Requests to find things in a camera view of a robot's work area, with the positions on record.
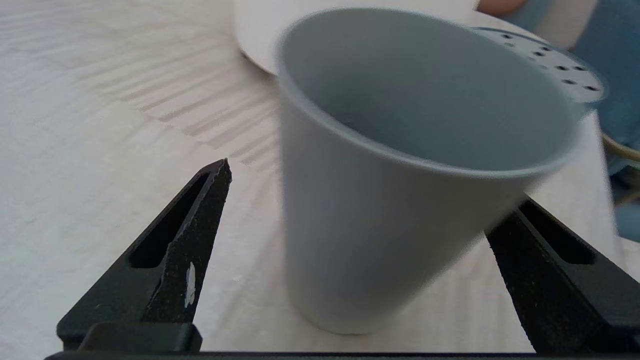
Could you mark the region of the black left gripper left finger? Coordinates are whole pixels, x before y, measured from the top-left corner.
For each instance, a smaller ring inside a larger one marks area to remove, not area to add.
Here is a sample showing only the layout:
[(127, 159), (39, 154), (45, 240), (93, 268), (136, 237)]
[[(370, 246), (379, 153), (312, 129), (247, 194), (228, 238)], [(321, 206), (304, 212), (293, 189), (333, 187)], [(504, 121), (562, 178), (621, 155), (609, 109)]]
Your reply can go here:
[(225, 158), (194, 174), (60, 319), (64, 351), (98, 324), (194, 320), (232, 180)]

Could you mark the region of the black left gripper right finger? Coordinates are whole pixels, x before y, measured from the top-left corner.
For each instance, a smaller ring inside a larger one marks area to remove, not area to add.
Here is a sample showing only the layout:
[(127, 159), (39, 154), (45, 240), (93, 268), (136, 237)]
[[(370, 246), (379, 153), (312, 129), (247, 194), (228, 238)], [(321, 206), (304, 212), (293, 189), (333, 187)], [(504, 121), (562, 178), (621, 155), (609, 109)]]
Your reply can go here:
[(538, 354), (638, 354), (640, 285), (527, 199), (486, 238)]

